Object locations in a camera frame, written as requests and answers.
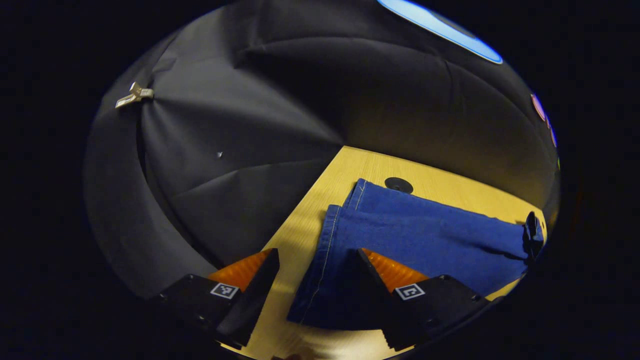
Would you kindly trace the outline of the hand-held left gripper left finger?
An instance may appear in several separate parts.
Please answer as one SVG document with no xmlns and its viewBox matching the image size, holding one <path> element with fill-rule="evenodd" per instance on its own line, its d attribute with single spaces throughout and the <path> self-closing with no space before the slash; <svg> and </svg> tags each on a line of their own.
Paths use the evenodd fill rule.
<svg viewBox="0 0 640 360">
<path fill-rule="evenodd" d="M 149 301 L 240 350 L 249 344 L 280 266 L 278 249 L 268 248 L 208 276 L 187 274 Z"/>
</svg>

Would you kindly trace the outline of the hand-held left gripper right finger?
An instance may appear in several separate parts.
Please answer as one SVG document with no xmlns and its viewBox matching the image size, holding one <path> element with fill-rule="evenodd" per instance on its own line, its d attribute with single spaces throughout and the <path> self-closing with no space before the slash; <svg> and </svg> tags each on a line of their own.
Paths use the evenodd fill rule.
<svg viewBox="0 0 640 360">
<path fill-rule="evenodd" d="M 394 351 L 439 341 L 489 309 L 489 300 L 450 275 L 426 276 L 367 248 L 357 255 L 371 299 L 365 319 Z"/>
</svg>

